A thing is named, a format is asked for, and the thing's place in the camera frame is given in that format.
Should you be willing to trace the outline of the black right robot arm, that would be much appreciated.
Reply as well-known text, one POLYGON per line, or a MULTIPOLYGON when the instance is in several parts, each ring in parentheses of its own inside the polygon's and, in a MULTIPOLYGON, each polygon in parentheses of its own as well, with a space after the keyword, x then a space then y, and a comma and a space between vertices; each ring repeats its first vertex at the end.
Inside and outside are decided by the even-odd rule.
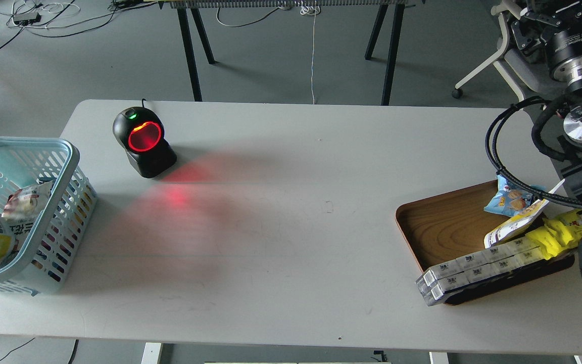
POLYGON ((499 176, 538 200, 568 207, 568 212, 546 219, 525 236, 540 247, 544 259, 575 252, 582 278, 582 1, 501 1, 492 12, 499 17, 501 28, 513 34, 520 51, 545 54, 549 77, 565 88, 550 101, 533 96, 501 113, 488 129, 487 155, 499 176), (506 120, 536 104, 543 105, 543 110, 534 120, 532 142, 541 154, 566 163, 561 175, 571 197, 540 192, 525 184, 498 155, 497 139, 506 120))

